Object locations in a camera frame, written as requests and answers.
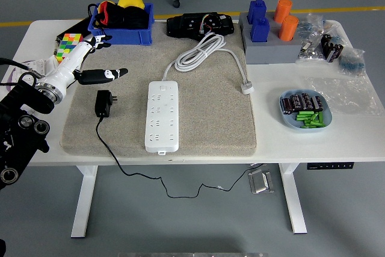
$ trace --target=desk frame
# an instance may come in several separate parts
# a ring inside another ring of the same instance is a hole
[[[48,59],[55,47],[55,36],[78,20],[38,20],[33,22],[14,60]],[[8,79],[12,68],[3,80]],[[151,164],[254,164],[278,163],[285,190],[286,201],[293,233],[306,233],[306,225],[295,185],[293,172],[299,163],[324,162],[369,162],[385,161],[385,117],[384,116],[333,116],[332,124],[320,133],[299,134],[287,127],[278,110],[278,98],[285,90],[303,87],[298,73],[311,75],[313,70],[299,69],[295,64],[247,65],[247,73],[256,91],[251,94],[256,120],[257,151],[250,157],[237,156],[150,156],[120,158],[122,165]],[[329,70],[321,70],[327,77],[340,77]],[[50,115],[37,116],[51,125],[47,141],[49,153],[38,151],[31,166],[77,166],[83,174],[78,207],[71,237],[85,237],[98,166],[115,165],[109,156],[73,156],[60,147],[61,132],[75,92],[74,84],[67,97],[55,107]],[[6,95],[0,91],[0,97]],[[376,101],[381,105],[377,95]],[[346,135],[359,135],[357,141],[341,143]]]

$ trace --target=black power adapter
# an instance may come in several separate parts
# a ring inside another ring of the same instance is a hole
[[[95,102],[96,116],[109,117],[109,109],[112,106],[112,102],[116,100],[116,96],[112,96],[109,90],[98,90]]]

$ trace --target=black bag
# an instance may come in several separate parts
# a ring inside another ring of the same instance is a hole
[[[104,1],[99,5],[93,26],[96,28],[148,29],[149,14],[142,8],[128,6],[123,8],[115,3]]]

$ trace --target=white power strip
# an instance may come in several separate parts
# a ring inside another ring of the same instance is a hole
[[[179,148],[179,100],[176,81],[149,84],[146,119],[146,151],[165,155]]]

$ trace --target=blue plastic bin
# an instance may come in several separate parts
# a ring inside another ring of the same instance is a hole
[[[149,27],[147,29],[125,29],[125,28],[104,28],[104,32],[112,36],[111,40],[107,42],[112,45],[151,45],[151,29],[154,20],[154,9],[152,3],[145,3],[144,10],[149,14]],[[91,17],[90,24],[88,25],[88,31],[93,36],[101,36],[103,32],[100,28],[95,28],[92,23],[97,15],[97,7]]]

